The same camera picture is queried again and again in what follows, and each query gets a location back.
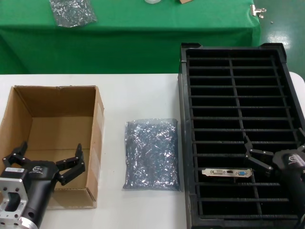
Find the sticker label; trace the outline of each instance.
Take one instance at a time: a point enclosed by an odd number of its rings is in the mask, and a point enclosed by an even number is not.
[[[101,169],[101,164],[100,164],[100,160],[97,157],[96,151],[93,148],[91,151],[91,170],[95,176],[95,179],[97,180],[97,182],[99,182],[99,178],[100,178],[100,169]]]
[[[101,110],[100,104],[98,104],[96,119],[97,119],[97,123],[99,125],[99,128],[101,130],[101,134],[103,135],[103,131],[104,131],[104,116],[102,114],[102,110]]]
[[[7,172],[16,172],[16,173],[23,173],[24,168],[6,168],[5,171]]]

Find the metal clip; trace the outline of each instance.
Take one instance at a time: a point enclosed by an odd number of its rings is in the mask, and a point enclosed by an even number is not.
[[[255,5],[250,5],[250,12],[252,16],[259,16],[260,18],[264,18],[264,16],[261,13],[265,13],[267,10],[265,8],[256,9]]]

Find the plastic bag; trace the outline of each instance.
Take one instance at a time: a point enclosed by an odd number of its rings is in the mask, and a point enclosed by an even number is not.
[[[90,0],[50,0],[58,26],[74,27],[97,21]]]
[[[126,123],[124,189],[181,190],[177,123],[175,119]]]

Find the cardboard box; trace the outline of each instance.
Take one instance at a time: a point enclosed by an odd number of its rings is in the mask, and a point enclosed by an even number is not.
[[[14,86],[0,126],[0,157],[28,141],[28,159],[56,162],[73,157],[81,143],[86,171],[65,186],[58,182],[49,208],[95,208],[103,111],[96,86]]]

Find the floor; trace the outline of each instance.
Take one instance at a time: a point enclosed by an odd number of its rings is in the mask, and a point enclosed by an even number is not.
[[[287,53],[289,71],[305,79],[305,1],[254,0],[257,8],[265,8],[261,43],[281,42]]]

